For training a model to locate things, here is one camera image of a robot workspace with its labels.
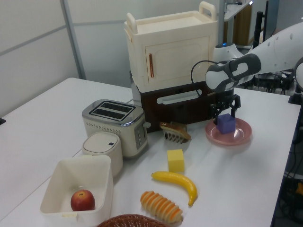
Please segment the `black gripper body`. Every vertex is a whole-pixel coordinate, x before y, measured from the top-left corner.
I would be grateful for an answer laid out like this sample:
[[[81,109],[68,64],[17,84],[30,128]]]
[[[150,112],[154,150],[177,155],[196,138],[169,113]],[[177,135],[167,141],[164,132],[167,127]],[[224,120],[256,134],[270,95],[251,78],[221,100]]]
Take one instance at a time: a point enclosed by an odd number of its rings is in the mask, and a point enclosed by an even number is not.
[[[229,103],[232,100],[232,97],[234,95],[234,89],[224,91],[224,92],[219,92],[215,94],[216,102],[223,102],[224,103],[224,109],[228,109]]]

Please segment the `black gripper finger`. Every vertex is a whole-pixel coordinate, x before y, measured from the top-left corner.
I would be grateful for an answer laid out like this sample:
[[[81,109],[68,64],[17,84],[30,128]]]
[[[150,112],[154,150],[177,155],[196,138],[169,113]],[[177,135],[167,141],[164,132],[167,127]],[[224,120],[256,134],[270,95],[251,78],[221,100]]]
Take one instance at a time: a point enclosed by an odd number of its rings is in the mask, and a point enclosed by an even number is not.
[[[232,100],[229,103],[229,107],[231,108],[231,116],[235,118],[237,109],[241,107],[241,98],[239,95],[233,95]]]
[[[224,109],[224,103],[223,102],[217,102],[216,104],[211,104],[211,117],[213,119],[213,123],[217,125],[218,123],[218,116]]]

